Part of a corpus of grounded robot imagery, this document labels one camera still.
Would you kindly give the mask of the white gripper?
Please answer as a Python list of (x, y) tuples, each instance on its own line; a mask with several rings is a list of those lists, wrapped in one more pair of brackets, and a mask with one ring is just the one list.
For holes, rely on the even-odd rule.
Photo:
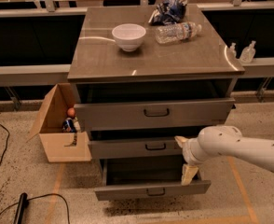
[(196, 165), (204, 163), (209, 159), (209, 155), (201, 148), (197, 138), (187, 139), (183, 136), (175, 136), (174, 139), (178, 146), (183, 149), (183, 157), (189, 164), (183, 165), (181, 178), (181, 184), (187, 186), (199, 170)]

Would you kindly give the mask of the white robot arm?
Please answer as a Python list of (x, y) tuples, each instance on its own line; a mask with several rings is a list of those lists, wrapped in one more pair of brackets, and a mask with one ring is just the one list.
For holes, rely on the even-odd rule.
[(188, 186), (206, 160), (231, 156), (274, 173), (274, 140), (250, 138), (234, 126), (203, 128), (196, 138), (175, 136), (186, 164), (182, 168), (181, 184)]

